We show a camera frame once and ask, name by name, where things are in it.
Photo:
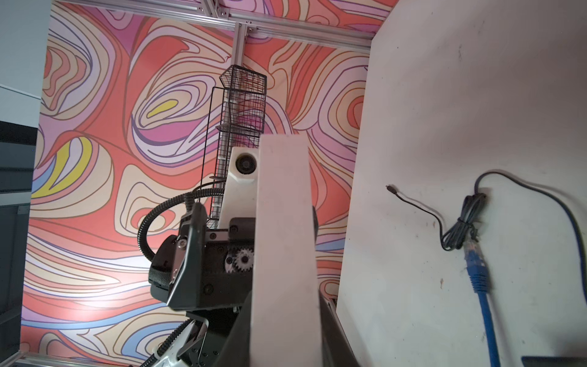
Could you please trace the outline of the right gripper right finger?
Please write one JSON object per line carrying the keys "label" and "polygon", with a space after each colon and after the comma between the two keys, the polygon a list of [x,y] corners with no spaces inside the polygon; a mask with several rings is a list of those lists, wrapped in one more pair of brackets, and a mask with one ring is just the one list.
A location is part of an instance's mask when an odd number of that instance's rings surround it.
{"label": "right gripper right finger", "polygon": [[319,306],[323,338],[323,366],[360,367],[336,315],[333,302],[320,296]]}

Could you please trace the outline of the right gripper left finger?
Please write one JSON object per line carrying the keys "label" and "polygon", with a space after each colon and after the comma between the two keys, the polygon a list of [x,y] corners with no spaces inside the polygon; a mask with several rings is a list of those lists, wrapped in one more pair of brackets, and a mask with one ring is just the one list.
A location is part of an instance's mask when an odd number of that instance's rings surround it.
{"label": "right gripper left finger", "polygon": [[220,366],[249,367],[252,322],[251,291],[244,302],[220,353]]}

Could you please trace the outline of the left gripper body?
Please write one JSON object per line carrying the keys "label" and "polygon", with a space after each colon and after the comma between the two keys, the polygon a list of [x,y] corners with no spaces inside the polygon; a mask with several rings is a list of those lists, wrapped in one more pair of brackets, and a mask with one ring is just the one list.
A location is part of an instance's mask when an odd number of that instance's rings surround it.
{"label": "left gripper body", "polygon": [[[150,252],[151,296],[176,312],[243,306],[253,289],[256,218],[234,218],[209,229],[206,209],[192,203],[180,229]],[[319,229],[313,206],[315,245]]]}

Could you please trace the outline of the white network switch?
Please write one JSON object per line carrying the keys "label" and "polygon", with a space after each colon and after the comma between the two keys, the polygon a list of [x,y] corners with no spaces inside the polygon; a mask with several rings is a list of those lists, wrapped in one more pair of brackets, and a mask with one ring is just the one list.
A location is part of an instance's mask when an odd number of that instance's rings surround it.
{"label": "white network switch", "polygon": [[261,137],[252,366],[323,364],[309,161],[304,137]]}

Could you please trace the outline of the black power adapter with cable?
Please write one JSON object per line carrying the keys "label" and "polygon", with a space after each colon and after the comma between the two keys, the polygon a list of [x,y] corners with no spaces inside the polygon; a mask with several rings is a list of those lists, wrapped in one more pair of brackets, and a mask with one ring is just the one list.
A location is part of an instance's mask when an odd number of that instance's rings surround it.
{"label": "black power adapter with cable", "polygon": [[533,186],[529,183],[527,184],[505,171],[486,171],[485,173],[478,176],[475,180],[473,194],[466,196],[466,198],[463,200],[460,215],[458,216],[455,224],[452,225],[448,230],[444,230],[443,224],[441,223],[441,219],[437,214],[433,213],[428,209],[424,209],[422,206],[418,206],[414,202],[411,202],[403,198],[399,194],[399,191],[396,188],[396,186],[394,186],[393,184],[387,184],[385,188],[389,193],[395,195],[397,199],[399,199],[401,202],[413,206],[416,209],[431,215],[439,223],[439,240],[441,248],[445,252],[451,252],[457,249],[461,249],[464,246],[464,243],[467,239],[478,239],[478,229],[476,229],[475,227],[475,222],[478,221],[478,218],[485,209],[485,205],[488,201],[487,195],[483,194],[480,191],[480,185],[482,180],[490,175],[499,175],[505,177],[512,183],[524,189],[533,191],[535,193],[550,198],[561,207],[561,209],[567,215],[567,218],[570,221],[576,239],[577,249],[579,253],[579,269],[581,275],[582,294],[584,300],[586,300],[586,250],[585,243],[582,237],[582,231],[579,227],[579,223],[573,211],[571,211],[571,209],[559,197],[555,196],[554,194],[542,190],[541,188]]}

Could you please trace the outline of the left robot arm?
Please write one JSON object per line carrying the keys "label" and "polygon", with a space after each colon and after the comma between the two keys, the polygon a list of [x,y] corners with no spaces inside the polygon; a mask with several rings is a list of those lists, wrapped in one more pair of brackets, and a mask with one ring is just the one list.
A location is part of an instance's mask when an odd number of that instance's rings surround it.
{"label": "left robot arm", "polygon": [[315,209],[252,193],[213,229],[201,199],[223,194],[215,183],[173,197],[139,226],[152,297],[186,314],[146,365],[323,365],[333,317],[316,282]]}

